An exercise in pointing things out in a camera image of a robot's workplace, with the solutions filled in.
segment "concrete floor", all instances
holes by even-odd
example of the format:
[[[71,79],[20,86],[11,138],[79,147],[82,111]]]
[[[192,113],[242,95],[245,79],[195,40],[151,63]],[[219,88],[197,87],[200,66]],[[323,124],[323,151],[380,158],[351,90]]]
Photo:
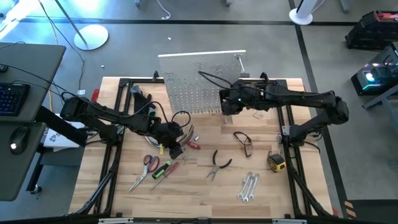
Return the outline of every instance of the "concrete floor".
[[[234,0],[230,8],[214,0],[161,0],[172,13],[172,19],[235,20],[235,21],[288,21],[288,0]],[[101,19],[160,19],[165,14],[156,1],[143,0],[137,9],[132,0],[60,1],[72,17]],[[63,17],[53,1],[43,0],[50,16]],[[315,21],[357,22],[372,10],[398,10],[393,0],[349,1],[351,10],[343,14],[340,2],[325,1],[314,12]],[[10,6],[0,6],[1,12]],[[43,16],[35,5],[30,16]],[[275,78],[302,78],[307,90],[310,85],[303,64],[294,26],[254,25],[167,25],[167,24],[103,24],[109,31],[108,42],[100,49],[82,52],[85,73],[82,89],[91,96],[99,88],[103,76],[148,77],[159,69],[158,54],[204,52],[214,50],[247,50],[244,61],[252,77],[266,72]],[[79,28],[86,24],[77,24]],[[57,24],[66,38],[75,35],[70,24]],[[319,91],[335,90],[347,102],[350,120],[329,128],[347,198],[398,199],[398,170],[388,168],[387,162],[398,158],[396,133],[379,108],[365,111],[361,108],[369,98],[360,98],[354,92],[349,78],[377,53],[348,50],[344,36],[351,27],[302,27],[305,45]],[[56,74],[55,82],[71,92],[77,91],[81,61],[58,35],[59,44],[67,51]],[[24,41],[37,44],[54,44],[50,24],[19,23],[1,39],[2,42]],[[55,112],[61,109],[54,98]],[[332,205],[341,214],[335,183],[325,147],[321,156]],[[0,202],[0,220],[50,217],[68,212],[78,173],[78,167],[45,167],[39,184],[44,188],[40,195],[25,192],[25,185],[14,202]]]

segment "keyboard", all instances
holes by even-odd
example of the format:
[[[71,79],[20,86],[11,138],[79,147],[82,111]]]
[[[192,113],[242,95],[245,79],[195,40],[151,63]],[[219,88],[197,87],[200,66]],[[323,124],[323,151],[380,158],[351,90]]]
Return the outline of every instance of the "keyboard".
[[[18,116],[29,88],[27,84],[0,83],[0,116]]]

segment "tape measure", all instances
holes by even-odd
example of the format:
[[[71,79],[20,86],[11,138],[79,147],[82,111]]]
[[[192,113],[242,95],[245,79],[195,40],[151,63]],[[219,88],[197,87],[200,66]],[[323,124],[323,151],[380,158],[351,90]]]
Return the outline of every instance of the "tape measure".
[[[272,154],[272,151],[268,152],[267,162],[274,172],[279,172],[286,167],[284,158],[279,154]]]

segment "wooden table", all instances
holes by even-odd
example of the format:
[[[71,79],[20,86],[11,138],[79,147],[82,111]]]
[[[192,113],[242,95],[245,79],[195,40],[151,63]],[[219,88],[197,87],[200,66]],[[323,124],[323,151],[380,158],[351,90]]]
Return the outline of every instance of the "wooden table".
[[[110,108],[114,107],[119,79],[120,77],[103,78],[99,103]],[[299,78],[288,78],[287,83],[291,90],[304,91]],[[142,83],[139,86],[144,94],[151,93],[153,100],[163,105],[170,120],[172,112],[165,85]],[[293,106],[292,110],[296,124],[302,124],[310,119],[308,108]],[[287,171],[285,169],[273,173],[266,162],[268,151],[277,153],[281,147],[277,143],[279,122],[276,109],[263,112],[262,119],[253,117],[253,112],[255,111],[244,110],[239,115],[230,116],[226,124],[222,114],[193,114],[192,124],[195,133],[199,135],[197,143],[200,144],[201,150],[193,151],[185,166],[183,160],[178,159],[180,167],[152,192],[149,189],[156,180],[150,175],[132,192],[129,192],[129,188],[142,174],[142,159],[145,155],[157,155],[161,164],[164,164],[169,159],[168,152],[159,155],[159,150],[150,146],[142,136],[126,131],[112,214],[122,212],[124,217],[152,218],[282,218],[286,213],[293,216]],[[157,116],[162,117],[161,114],[157,107]],[[252,138],[253,156],[249,158],[244,156],[242,145],[233,136],[235,131],[245,132]],[[210,178],[205,179],[205,177],[213,167],[211,157],[216,149],[219,150],[217,163],[224,164],[230,158],[233,161],[229,167],[219,170],[211,182]],[[105,145],[100,143],[86,147],[70,205],[71,212],[81,208],[97,188],[104,150]],[[313,146],[304,145],[301,147],[301,153],[308,188],[324,209],[332,213],[318,151]],[[254,200],[242,203],[236,195],[242,189],[242,179],[248,171],[259,173],[260,178]],[[304,211],[301,190],[297,185],[296,188],[300,208]],[[102,208],[105,207],[107,193],[106,189]]]

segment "robotic arm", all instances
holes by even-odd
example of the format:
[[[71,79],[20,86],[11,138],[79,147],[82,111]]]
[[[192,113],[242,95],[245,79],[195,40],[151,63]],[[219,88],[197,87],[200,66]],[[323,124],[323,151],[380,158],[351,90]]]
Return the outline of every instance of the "robotic arm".
[[[220,90],[221,110],[224,115],[239,114],[243,108],[268,111],[285,105],[307,106],[323,109],[322,113],[302,125],[293,125],[286,132],[290,142],[303,146],[308,133],[321,130],[330,124],[343,124],[348,120],[347,104],[333,91],[309,93],[288,90],[278,80],[268,80],[265,73],[263,82],[246,85],[243,80],[231,88]]]
[[[170,149],[170,157],[177,158],[183,151],[176,139],[183,135],[176,122],[161,123],[161,119],[147,114],[136,113],[125,115],[122,112],[90,102],[86,98],[71,97],[65,100],[60,116],[67,121],[78,121],[99,132],[106,144],[116,145],[120,142],[118,126],[124,126],[141,136],[150,136],[159,144]],[[105,124],[100,119],[114,124]]]

